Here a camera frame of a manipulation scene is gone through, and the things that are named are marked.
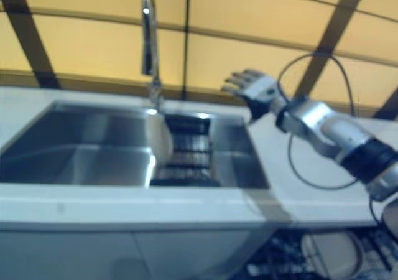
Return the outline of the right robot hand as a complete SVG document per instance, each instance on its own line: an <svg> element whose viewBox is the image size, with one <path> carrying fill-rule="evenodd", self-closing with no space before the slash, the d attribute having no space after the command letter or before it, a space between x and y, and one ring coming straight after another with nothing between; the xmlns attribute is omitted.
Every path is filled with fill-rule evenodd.
<svg viewBox="0 0 398 280"><path fill-rule="evenodd" d="M233 72L221 90L245 102L251 114L249 124L269 113L271 103L281 97L276 79L251 69Z"/></svg>

